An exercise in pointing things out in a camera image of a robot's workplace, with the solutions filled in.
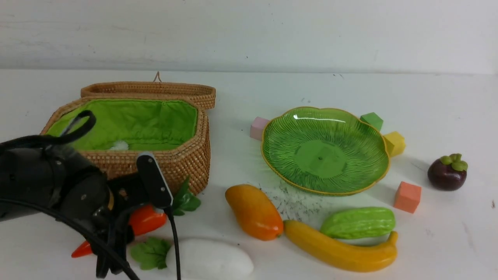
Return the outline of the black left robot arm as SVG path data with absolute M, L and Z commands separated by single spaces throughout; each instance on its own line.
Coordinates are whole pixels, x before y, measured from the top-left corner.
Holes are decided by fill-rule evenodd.
M 144 205 L 137 174 L 111 179 L 69 145 L 1 144 L 1 220 L 37 212 L 69 225 L 97 256 L 96 277 L 129 271 L 126 245 L 135 235 L 128 224 Z

